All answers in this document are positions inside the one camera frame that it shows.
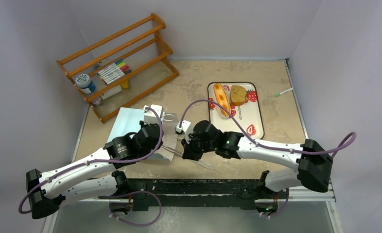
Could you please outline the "white blue paper bag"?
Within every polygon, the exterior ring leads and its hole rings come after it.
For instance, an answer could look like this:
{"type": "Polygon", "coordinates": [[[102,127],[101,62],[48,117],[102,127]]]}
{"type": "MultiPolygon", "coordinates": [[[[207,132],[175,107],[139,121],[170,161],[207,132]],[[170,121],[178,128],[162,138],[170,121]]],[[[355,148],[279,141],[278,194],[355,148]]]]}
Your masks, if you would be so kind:
{"type": "Polygon", "coordinates": [[[107,142],[128,135],[137,143],[143,143],[146,136],[152,136],[151,142],[161,140],[161,143],[149,159],[171,162],[177,145],[175,127],[178,122],[177,115],[168,113],[161,105],[145,105],[142,109],[121,107],[107,142]]]}

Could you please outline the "metal kitchen tongs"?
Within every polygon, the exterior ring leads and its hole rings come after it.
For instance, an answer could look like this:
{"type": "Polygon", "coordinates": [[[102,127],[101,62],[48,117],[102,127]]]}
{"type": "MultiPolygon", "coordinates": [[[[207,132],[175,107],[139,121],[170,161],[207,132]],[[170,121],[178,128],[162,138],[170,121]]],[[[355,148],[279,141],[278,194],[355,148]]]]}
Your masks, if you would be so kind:
{"type": "MultiPolygon", "coordinates": [[[[181,158],[183,157],[183,153],[180,152],[180,151],[178,151],[178,150],[175,150],[175,149],[173,149],[173,148],[171,148],[171,147],[168,147],[168,146],[165,146],[165,145],[162,145],[161,147],[162,147],[163,149],[165,149],[165,150],[167,150],[167,151],[173,153],[174,155],[177,155],[177,156],[179,156],[179,157],[181,157],[181,158]]],[[[211,164],[208,164],[208,163],[206,163],[206,162],[203,162],[203,161],[194,161],[194,160],[189,160],[189,159],[188,159],[188,161],[189,161],[189,162],[192,162],[192,163],[194,163],[194,164],[196,164],[196,165],[198,165],[198,166],[201,166],[201,167],[203,167],[203,168],[205,168],[205,169],[208,169],[208,170],[215,170],[215,168],[214,168],[211,164]]]]}

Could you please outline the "brown fake bread slice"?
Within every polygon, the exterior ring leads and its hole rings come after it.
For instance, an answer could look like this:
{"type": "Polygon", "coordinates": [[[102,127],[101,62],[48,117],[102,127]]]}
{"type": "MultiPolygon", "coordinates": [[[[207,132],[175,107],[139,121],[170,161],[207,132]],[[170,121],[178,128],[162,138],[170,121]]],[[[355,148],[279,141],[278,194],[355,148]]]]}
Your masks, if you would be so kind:
{"type": "Polygon", "coordinates": [[[233,85],[230,89],[230,100],[234,106],[241,106],[248,102],[247,91],[240,85],[233,85]]]}

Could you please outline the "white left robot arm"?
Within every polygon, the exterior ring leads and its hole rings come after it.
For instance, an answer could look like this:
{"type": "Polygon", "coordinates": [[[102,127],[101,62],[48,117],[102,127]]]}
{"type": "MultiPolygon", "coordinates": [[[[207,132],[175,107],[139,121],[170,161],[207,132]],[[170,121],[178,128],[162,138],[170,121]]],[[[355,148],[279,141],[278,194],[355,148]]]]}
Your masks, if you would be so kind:
{"type": "Polygon", "coordinates": [[[162,143],[161,124],[142,125],[138,132],[127,133],[106,143],[94,153],[52,171],[32,169],[25,175],[27,194],[19,204],[21,214],[45,218],[59,210],[60,204],[79,192],[74,186],[105,172],[145,160],[162,143]]]}

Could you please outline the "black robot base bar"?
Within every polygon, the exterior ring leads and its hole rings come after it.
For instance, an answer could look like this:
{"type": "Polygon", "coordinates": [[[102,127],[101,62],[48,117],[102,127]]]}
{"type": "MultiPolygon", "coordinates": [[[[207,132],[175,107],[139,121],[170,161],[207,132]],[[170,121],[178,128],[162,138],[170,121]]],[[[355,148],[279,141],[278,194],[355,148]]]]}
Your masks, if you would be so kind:
{"type": "Polygon", "coordinates": [[[149,207],[231,207],[255,210],[266,217],[282,210],[289,191],[271,191],[262,180],[117,179],[112,199],[127,199],[121,211],[146,211],[149,207]]]}

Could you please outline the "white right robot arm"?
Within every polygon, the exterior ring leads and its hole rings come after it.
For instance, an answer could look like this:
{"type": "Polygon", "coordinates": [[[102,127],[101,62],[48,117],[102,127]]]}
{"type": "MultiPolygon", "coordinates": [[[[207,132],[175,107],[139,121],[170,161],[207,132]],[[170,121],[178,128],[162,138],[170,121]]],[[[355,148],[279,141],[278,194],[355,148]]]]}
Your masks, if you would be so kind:
{"type": "Polygon", "coordinates": [[[204,153],[214,152],[225,159],[254,159],[284,166],[279,171],[262,173],[257,185],[262,197],[296,186],[320,193],[328,191],[333,158],[314,140],[284,144],[253,139],[244,133],[222,132],[207,120],[195,126],[182,121],[175,132],[184,135],[183,159],[198,161],[204,153]]]}

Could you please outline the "long orange fake bread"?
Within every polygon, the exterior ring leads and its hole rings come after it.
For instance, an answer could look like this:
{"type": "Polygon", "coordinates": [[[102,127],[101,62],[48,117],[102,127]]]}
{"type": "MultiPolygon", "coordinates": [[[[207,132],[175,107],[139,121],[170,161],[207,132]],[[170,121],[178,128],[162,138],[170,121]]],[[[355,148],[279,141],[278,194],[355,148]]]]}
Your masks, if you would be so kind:
{"type": "MultiPolygon", "coordinates": [[[[220,106],[222,106],[228,113],[231,112],[231,106],[230,101],[228,99],[227,92],[222,84],[215,83],[212,87],[213,89],[213,99],[214,102],[218,103],[220,106]]],[[[216,107],[219,117],[222,119],[229,118],[229,114],[224,111],[221,107],[216,107]]]]}

